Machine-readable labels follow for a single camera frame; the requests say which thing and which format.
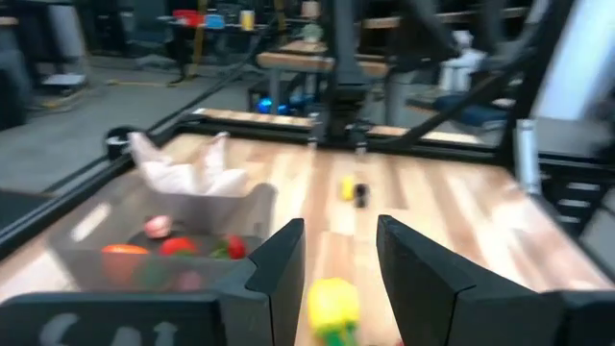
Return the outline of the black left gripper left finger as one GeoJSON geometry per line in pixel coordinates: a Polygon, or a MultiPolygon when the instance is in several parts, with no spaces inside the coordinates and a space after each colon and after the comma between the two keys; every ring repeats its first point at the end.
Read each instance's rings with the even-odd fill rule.
{"type": "Polygon", "coordinates": [[[219,346],[294,346],[305,281],[305,223],[288,221],[213,285],[219,346]]]}

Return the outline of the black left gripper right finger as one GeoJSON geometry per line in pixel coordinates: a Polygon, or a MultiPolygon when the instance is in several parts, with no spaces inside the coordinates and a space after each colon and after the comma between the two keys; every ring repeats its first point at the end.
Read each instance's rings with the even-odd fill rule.
{"type": "Polygon", "coordinates": [[[557,302],[390,215],[378,219],[381,275],[406,346],[555,346],[557,302]]]}

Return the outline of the yellow toy bell pepper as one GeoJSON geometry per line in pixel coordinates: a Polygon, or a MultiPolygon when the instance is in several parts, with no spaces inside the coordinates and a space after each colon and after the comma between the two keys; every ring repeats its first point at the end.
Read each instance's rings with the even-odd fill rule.
{"type": "Polygon", "coordinates": [[[357,289],[341,278],[321,279],[307,293],[308,323],[322,346],[358,346],[357,289]]]}

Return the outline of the pink white toy fruit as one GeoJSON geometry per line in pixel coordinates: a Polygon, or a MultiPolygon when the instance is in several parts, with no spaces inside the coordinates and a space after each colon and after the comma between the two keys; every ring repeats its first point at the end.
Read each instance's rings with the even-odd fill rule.
{"type": "Polygon", "coordinates": [[[168,237],[171,234],[173,219],[168,215],[149,217],[144,223],[144,233],[153,239],[168,237]]]}

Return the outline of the orange toy carrot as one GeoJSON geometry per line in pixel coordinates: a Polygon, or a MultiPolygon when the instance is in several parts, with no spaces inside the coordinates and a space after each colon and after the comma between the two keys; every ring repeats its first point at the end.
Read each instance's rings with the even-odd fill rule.
{"type": "Polygon", "coordinates": [[[129,284],[149,251],[130,244],[112,244],[102,249],[102,267],[108,279],[114,284],[129,284]]]}

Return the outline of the translucent grey tupperware container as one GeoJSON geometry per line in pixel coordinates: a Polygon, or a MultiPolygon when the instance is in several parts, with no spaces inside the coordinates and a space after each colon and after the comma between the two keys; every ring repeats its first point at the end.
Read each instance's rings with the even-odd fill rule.
{"type": "Polygon", "coordinates": [[[210,253],[225,235],[242,237],[247,251],[270,235],[277,191],[256,185],[243,197],[159,194],[146,186],[107,186],[53,228],[49,245],[77,287],[90,291],[182,291],[206,288],[229,274],[233,259],[210,253]],[[161,241],[144,233],[147,217],[168,215],[171,234],[190,238],[195,256],[163,256],[161,241]],[[149,256],[129,284],[112,283],[102,267],[102,249],[112,244],[143,247],[149,256]]]}

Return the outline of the beige cloth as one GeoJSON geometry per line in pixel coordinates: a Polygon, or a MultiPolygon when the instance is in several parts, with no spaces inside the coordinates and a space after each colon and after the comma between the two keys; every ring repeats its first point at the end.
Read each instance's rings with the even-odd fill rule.
{"type": "Polygon", "coordinates": [[[196,162],[177,163],[144,134],[128,134],[131,154],[140,175],[157,192],[237,197],[248,182],[245,169],[226,165],[228,132],[218,133],[196,152],[196,162]]]}

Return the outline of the silver metal cylinder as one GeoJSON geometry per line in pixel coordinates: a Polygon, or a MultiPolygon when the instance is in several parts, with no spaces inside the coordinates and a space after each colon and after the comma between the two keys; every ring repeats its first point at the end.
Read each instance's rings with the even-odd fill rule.
{"type": "Polygon", "coordinates": [[[521,187],[529,194],[540,194],[541,174],[533,120],[517,121],[514,144],[516,177],[521,187]]]}

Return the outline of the wooden workbench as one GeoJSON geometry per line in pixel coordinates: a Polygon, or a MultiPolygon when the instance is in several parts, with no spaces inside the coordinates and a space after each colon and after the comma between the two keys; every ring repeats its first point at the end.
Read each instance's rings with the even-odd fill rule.
{"type": "Polygon", "coordinates": [[[384,57],[342,53],[336,62],[335,50],[325,43],[295,40],[282,47],[257,55],[258,64],[267,69],[269,78],[269,112],[278,114],[281,101],[280,78],[284,71],[322,75],[329,86],[324,95],[327,106],[334,103],[355,103],[363,99],[367,85],[388,72],[384,57]]]}

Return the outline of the red bin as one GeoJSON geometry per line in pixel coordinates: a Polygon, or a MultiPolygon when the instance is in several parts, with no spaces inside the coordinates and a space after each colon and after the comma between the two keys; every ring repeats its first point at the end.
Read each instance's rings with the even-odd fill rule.
{"type": "Polygon", "coordinates": [[[196,10],[174,10],[173,17],[182,25],[199,27],[205,22],[205,16],[196,10]]]}

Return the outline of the black metal table frame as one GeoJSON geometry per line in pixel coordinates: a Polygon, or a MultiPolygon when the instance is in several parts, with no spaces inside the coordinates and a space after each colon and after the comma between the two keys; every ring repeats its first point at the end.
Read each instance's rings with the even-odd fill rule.
{"type": "MultiPolygon", "coordinates": [[[[487,91],[511,74],[512,69],[507,67],[504,72],[488,78],[477,90],[463,99],[460,105],[435,115],[415,129],[401,131],[397,136],[384,135],[378,128],[371,130],[360,128],[366,133],[366,150],[381,154],[445,161],[465,161],[501,166],[508,170],[515,169],[513,132],[516,130],[517,120],[513,118],[507,119],[502,140],[496,147],[436,141],[427,137],[428,131],[459,115],[462,107],[484,99],[487,91]]],[[[172,127],[152,136],[151,139],[156,144],[164,144],[181,133],[210,135],[218,131],[228,130],[233,136],[255,139],[261,142],[309,144],[327,150],[356,150],[352,144],[333,145],[313,142],[311,140],[313,127],[314,125],[305,118],[300,119],[296,124],[288,124],[283,122],[279,116],[268,116],[266,114],[259,115],[255,120],[215,117],[211,113],[205,115],[185,114],[172,127]]],[[[591,219],[606,192],[615,188],[615,163],[609,164],[602,159],[553,153],[540,154],[538,162],[544,187],[547,191],[546,196],[540,198],[539,201],[545,206],[554,204],[558,197],[571,196],[574,184],[599,186],[597,192],[589,195],[590,204],[584,208],[581,217],[583,223],[587,223],[591,219]]],[[[26,242],[41,234],[53,223],[81,205],[86,198],[92,196],[104,185],[133,166],[135,166],[135,161],[132,154],[126,154],[115,161],[109,161],[107,168],[63,195],[55,197],[36,196],[29,208],[19,212],[15,221],[0,229],[0,259],[7,257],[26,242]]]]}

